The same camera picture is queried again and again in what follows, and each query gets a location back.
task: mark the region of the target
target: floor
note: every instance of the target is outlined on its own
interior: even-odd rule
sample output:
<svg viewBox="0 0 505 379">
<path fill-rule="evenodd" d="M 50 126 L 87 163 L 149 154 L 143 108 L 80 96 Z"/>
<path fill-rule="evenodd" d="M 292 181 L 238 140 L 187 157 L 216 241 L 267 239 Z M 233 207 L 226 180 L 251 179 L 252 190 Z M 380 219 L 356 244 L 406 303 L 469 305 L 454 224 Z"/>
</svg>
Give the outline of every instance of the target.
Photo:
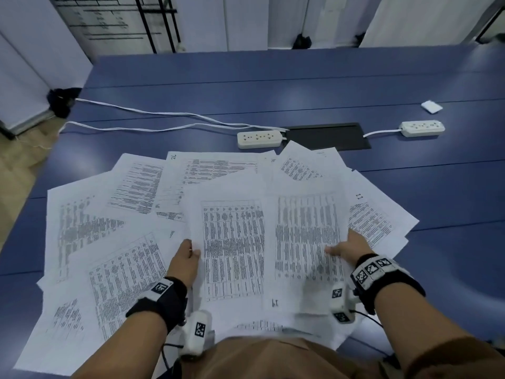
<svg viewBox="0 0 505 379">
<path fill-rule="evenodd" d="M 35 183 L 58 130 L 65 123 L 51 118 L 9 141 L 0 135 L 0 250 Z"/>
</svg>

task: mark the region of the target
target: brown shirt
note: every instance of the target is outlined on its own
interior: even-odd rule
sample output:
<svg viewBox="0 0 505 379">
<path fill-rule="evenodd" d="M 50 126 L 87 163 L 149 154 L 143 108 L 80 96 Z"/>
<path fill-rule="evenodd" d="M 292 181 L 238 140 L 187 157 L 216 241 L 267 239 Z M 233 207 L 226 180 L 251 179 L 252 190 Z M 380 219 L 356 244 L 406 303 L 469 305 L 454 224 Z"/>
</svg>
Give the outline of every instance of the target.
<svg viewBox="0 0 505 379">
<path fill-rule="evenodd" d="M 378 362 L 360 364 L 300 338 L 228 338 L 194 361 L 182 361 L 183 379 L 379 379 Z M 475 338 L 454 340 L 414 361 L 406 378 L 505 377 L 505 358 Z"/>
</svg>

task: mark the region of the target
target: hand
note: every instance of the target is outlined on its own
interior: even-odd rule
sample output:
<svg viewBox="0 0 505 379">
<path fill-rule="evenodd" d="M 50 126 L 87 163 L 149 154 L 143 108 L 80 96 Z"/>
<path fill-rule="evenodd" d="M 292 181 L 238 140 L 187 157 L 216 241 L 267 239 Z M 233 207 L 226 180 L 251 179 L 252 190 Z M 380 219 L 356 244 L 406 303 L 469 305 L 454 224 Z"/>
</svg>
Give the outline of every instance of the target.
<svg viewBox="0 0 505 379">
<path fill-rule="evenodd" d="M 356 267 L 360 257 L 373 253 L 365 237 L 351 229 L 349 229 L 347 241 L 339 242 L 337 246 L 326 246 L 324 251 L 327 254 L 340 255 L 353 267 Z"/>
<path fill-rule="evenodd" d="M 191 240 L 183 240 L 170 261 L 167 276 L 173 276 L 190 288 L 196 279 L 200 250 L 193 250 Z"/>
</svg>

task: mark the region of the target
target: sleeve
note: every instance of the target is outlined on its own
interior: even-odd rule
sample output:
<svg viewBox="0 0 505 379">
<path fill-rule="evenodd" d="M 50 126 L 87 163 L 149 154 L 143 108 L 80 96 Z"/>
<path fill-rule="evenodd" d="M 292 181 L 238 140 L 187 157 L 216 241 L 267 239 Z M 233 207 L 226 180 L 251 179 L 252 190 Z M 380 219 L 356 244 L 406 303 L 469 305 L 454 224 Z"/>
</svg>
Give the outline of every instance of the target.
<svg viewBox="0 0 505 379">
<path fill-rule="evenodd" d="M 497 377 L 491 374 L 494 371 L 485 370 L 486 367 L 489 370 L 493 367 L 500 370 L 501 367 L 500 372 L 505 372 L 505 358 L 489 344 L 465 337 L 441 344 L 421 355 L 408 367 L 405 378 Z M 476 376 L 464 376 L 471 372 Z"/>
</svg>

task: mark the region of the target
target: black metal frame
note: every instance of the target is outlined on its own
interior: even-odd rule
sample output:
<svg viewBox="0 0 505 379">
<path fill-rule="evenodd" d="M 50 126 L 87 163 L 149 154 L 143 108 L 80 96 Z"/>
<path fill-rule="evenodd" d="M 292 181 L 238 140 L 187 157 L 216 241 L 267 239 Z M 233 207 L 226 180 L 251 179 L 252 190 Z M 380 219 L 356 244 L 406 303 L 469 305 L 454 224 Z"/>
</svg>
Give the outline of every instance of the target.
<svg viewBox="0 0 505 379">
<path fill-rule="evenodd" d="M 153 53 L 157 54 L 157 51 L 156 51 L 155 43 L 153 41 L 153 36 L 151 34 L 151 31 L 149 30 L 148 22 L 145 19 L 146 13 L 161 14 L 161 16 L 163 17 L 163 23 L 165 24 L 165 29 L 167 30 L 168 40 L 170 41 L 170 47 L 172 49 L 172 53 L 176 53 L 174 40 L 172 38 L 172 32 L 170 31 L 170 27 L 168 25 L 168 19 L 167 19 L 167 13 L 171 14 L 172 15 L 172 22 L 174 23 L 175 34 L 177 35 L 177 42 L 181 42 L 181 38 L 179 36 L 179 29 L 177 28 L 177 23 L 175 21 L 175 13 L 177 13 L 177 10 L 172 7 L 172 1 L 165 0 L 165 3 L 163 3 L 162 0 L 158 0 L 158 4 L 160 5 L 160 9 L 143 9 L 142 3 L 140 2 L 140 0 L 135 0 L 135 3 L 137 4 L 138 12 L 140 13 L 140 18 L 142 19 L 142 24 L 144 24 L 144 29 L 148 35 L 149 43 L 151 44 L 151 48 L 153 49 Z"/>
<path fill-rule="evenodd" d="M 477 41 L 479 44 L 484 44 L 480 39 L 481 37 L 487 32 L 489 27 L 493 25 L 493 23 L 496 21 L 496 19 L 499 17 L 500 14 L 505 12 L 505 6 L 502 6 L 498 12 L 494 14 L 492 19 L 489 20 L 489 22 L 486 24 L 486 26 L 482 29 L 482 31 L 479 33 L 479 35 L 475 38 L 475 41 Z"/>
</svg>

